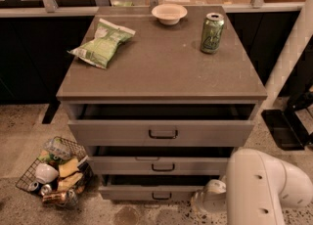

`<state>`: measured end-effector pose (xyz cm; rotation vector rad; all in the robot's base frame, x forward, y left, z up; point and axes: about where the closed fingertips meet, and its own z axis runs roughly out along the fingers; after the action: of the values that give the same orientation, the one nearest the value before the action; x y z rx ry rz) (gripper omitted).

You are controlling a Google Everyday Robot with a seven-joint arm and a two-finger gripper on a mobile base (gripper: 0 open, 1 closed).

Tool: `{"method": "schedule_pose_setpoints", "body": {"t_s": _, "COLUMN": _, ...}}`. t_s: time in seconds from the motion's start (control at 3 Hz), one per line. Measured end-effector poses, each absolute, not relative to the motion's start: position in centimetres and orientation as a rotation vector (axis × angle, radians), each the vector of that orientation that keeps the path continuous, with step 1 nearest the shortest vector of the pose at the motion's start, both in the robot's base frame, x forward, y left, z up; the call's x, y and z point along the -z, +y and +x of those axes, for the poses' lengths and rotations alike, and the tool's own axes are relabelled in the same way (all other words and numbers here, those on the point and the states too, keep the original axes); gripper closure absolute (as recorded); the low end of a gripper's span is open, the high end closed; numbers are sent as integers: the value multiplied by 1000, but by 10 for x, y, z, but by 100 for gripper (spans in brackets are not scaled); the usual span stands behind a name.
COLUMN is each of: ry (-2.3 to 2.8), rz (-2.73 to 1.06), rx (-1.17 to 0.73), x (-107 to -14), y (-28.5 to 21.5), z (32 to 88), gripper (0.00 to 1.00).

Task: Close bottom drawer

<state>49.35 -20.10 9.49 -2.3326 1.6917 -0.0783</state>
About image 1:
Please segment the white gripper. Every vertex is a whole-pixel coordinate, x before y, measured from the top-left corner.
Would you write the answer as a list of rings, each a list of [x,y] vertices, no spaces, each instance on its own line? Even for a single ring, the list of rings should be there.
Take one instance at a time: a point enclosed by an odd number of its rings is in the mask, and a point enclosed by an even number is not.
[[[191,205],[198,213],[213,213],[226,210],[226,184],[212,179],[202,189],[196,190]]]

